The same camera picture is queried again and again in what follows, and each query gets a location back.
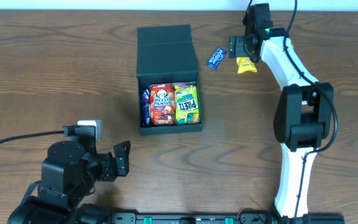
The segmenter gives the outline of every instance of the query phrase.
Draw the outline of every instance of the tabletop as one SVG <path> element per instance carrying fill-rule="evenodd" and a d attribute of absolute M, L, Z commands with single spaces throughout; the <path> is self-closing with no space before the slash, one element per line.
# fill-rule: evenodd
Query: tabletop
<path fill-rule="evenodd" d="M 0 139 L 101 119 L 99 152 L 132 144 L 130 172 L 98 182 L 83 202 L 139 213 L 238 213 L 268 209 L 280 181 L 273 132 L 280 89 L 263 62 L 237 74 L 234 59 L 214 71 L 216 47 L 242 35 L 244 12 L 0 11 Z M 291 12 L 273 12 L 287 26 Z M 136 28 L 191 24 L 200 70 L 204 130 L 139 135 Z M 310 212 L 341 212 L 358 223 L 358 12 L 299 12 L 291 29 L 308 70 L 334 87 L 339 131 L 313 164 Z M 0 223 L 40 179 L 44 136 L 0 145 Z"/>

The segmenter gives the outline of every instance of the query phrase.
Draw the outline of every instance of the box lid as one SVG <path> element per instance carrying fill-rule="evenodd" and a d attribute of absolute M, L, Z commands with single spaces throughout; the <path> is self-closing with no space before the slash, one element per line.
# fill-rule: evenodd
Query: box lid
<path fill-rule="evenodd" d="M 137 76 L 198 71 L 190 25 L 138 27 Z"/>

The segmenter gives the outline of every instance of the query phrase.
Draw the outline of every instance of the dark green box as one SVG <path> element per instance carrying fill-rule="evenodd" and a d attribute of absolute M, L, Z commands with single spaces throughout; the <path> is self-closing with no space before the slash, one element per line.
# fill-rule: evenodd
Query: dark green box
<path fill-rule="evenodd" d="M 204 127 L 198 64 L 190 25 L 138 27 L 136 76 L 139 92 L 139 132 L 141 135 L 202 131 Z M 142 91 L 152 84 L 196 82 L 200 124 L 178 126 L 141 126 Z"/>

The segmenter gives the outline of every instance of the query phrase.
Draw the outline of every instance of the red snack box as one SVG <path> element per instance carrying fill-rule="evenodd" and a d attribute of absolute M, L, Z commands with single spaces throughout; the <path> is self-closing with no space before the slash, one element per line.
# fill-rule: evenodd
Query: red snack box
<path fill-rule="evenodd" d="M 154 84 L 150 87 L 152 125 L 175 124 L 175 87 L 171 83 Z"/>

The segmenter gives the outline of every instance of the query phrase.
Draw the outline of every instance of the green snack package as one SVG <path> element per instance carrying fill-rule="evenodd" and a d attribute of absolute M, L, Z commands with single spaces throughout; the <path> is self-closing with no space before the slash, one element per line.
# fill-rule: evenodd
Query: green snack package
<path fill-rule="evenodd" d="M 176 124 L 197 124 L 200 122 L 196 82 L 174 83 Z"/>

